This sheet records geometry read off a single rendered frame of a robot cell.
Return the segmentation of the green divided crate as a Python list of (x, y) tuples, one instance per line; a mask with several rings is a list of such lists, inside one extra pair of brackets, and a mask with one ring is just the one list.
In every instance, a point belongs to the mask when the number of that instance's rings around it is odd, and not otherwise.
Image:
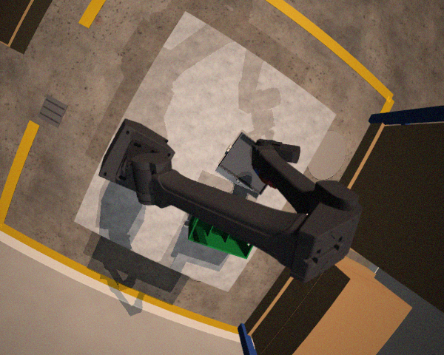
[(244, 259), (247, 259), (253, 247), (196, 217), (193, 222), (190, 219), (188, 240)]

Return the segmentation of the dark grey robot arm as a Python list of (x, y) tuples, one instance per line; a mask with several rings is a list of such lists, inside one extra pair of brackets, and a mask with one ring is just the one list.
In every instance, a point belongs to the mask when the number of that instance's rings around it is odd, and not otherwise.
[(139, 203), (174, 206), (266, 252), (291, 269), (290, 277), (307, 283), (349, 253), (363, 208), (358, 194), (337, 180), (314, 183), (289, 164), (299, 157), (299, 146), (265, 139), (252, 144), (252, 166), (297, 213), (191, 180), (172, 169), (165, 154), (135, 139), (116, 179), (136, 187)]

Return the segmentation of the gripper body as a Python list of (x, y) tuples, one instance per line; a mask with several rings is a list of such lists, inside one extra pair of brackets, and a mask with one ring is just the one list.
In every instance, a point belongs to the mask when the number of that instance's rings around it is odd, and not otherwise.
[[(258, 171), (258, 170), (257, 170)], [(259, 172), (258, 171), (258, 173), (260, 173), (260, 175), (262, 176), (262, 178), (265, 180), (267, 177), (265, 176), (265, 174), (264, 173), (262, 173), (262, 172)]]

